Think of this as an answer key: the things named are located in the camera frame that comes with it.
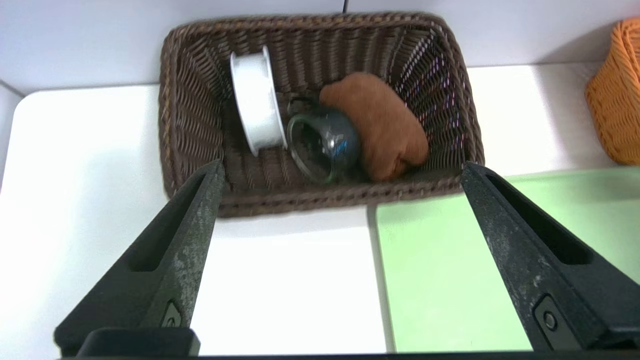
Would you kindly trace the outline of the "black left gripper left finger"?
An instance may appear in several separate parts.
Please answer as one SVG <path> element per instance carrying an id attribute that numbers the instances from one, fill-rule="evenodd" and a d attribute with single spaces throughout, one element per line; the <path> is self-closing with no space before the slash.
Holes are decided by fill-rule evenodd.
<path id="1" fill-rule="evenodd" d="M 190 328 L 225 171 L 198 169 L 55 328 L 62 357 L 196 357 Z"/>

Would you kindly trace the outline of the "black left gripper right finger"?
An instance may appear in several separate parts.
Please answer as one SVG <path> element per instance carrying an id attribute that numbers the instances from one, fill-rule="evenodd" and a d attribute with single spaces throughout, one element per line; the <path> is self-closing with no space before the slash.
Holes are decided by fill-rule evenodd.
<path id="1" fill-rule="evenodd" d="M 636 281 L 486 166 L 461 185 L 535 351 L 639 350 Z"/>

